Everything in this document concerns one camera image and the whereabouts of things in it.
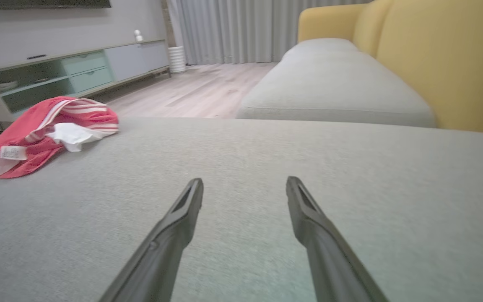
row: television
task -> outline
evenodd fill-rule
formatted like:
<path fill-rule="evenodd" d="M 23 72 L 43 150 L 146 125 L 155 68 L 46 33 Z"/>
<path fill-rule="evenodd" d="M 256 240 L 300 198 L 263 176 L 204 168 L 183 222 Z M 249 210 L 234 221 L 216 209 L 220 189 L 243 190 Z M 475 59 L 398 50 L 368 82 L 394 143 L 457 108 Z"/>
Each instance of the television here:
<path fill-rule="evenodd" d="M 110 8 L 109 0 L 0 0 L 0 10 L 25 8 Z"/>

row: sofa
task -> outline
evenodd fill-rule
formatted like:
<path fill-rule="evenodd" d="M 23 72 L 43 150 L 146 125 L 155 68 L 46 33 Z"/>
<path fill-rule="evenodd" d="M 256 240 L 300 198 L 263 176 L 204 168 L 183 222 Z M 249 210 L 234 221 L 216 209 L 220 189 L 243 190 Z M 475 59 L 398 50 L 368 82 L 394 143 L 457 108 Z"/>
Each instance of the sofa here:
<path fill-rule="evenodd" d="M 483 132 L 483 0 L 309 8 L 236 117 Z"/>
<path fill-rule="evenodd" d="M 95 302 L 201 177 L 172 302 L 314 302 L 301 178 L 390 302 L 483 301 L 483 133 L 350 122 L 122 118 L 0 180 L 0 301 Z"/>

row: laminate flooring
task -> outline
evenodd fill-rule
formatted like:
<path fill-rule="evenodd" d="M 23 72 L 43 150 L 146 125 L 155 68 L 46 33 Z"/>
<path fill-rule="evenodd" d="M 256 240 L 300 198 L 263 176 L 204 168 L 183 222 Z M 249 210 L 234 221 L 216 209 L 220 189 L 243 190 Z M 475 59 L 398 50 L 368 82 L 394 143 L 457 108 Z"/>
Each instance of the laminate flooring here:
<path fill-rule="evenodd" d="M 119 117 L 234 118 L 243 97 L 276 63 L 195 65 L 92 96 Z"/>

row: white vase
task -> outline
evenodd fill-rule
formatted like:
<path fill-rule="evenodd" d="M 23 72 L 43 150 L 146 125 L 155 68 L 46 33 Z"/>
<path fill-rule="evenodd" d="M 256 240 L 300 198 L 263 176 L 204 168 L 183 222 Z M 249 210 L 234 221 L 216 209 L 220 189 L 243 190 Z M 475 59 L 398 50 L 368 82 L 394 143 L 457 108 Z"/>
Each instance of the white vase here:
<path fill-rule="evenodd" d="M 169 47 L 169 58 L 171 59 L 171 73 L 179 74 L 186 71 L 184 46 Z"/>

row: drawer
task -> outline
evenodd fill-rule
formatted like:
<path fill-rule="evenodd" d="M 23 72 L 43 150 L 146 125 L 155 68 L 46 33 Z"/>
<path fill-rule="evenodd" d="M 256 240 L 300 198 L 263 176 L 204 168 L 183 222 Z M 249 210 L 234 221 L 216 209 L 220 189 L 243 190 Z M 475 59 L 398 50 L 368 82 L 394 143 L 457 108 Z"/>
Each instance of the drawer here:
<path fill-rule="evenodd" d="M 67 75 L 107 66 L 104 52 L 88 53 L 62 60 Z"/>
<path fill-rule="evenodd" d="M 104 85 L 113 82 L 109 69 L 102 68 L 90 71 L 88 73 L 79 74 L 70 77 L 70 82 L 74 88 L 74 92 L 82 92 L 94 88 L 96 86 Z"/>

